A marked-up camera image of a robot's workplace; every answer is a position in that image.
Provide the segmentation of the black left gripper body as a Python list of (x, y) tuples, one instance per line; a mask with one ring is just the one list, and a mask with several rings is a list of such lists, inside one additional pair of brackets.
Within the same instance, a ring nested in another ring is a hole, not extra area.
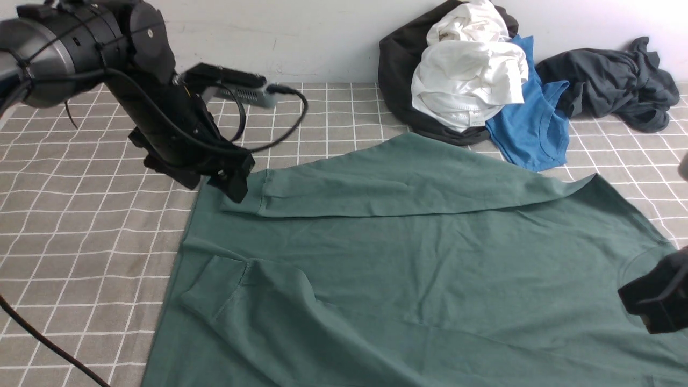
[(231, 201), (243, 201), (255, 159), (220, 135), (200, 95), (139, 71), (108, 69), (105, 83), (135, 125), (128, 139), (147, 151), (147, 168), (188, 189), (206, 176)]

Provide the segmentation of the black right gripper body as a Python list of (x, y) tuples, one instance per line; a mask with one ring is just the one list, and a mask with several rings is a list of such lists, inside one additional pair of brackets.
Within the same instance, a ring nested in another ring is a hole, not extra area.
[(681, 248), (618, 290), (627, 313), (639, 316), (648, 333), (687, 328), (687, 252)]

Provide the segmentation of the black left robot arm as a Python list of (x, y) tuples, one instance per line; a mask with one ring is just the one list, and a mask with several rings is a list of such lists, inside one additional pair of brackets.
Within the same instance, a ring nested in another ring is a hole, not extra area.
[(133, 121), (144, 165), (193, 189), (202, 177), (241, 202), (255, 160), (224, 139), (204, 94), (260, 87), (253, 74), (200, 63), (179, 74), (164, 18), (144, 1), (46, 1), (2, 21), (2, 112), (47, 109), (105, 85)]

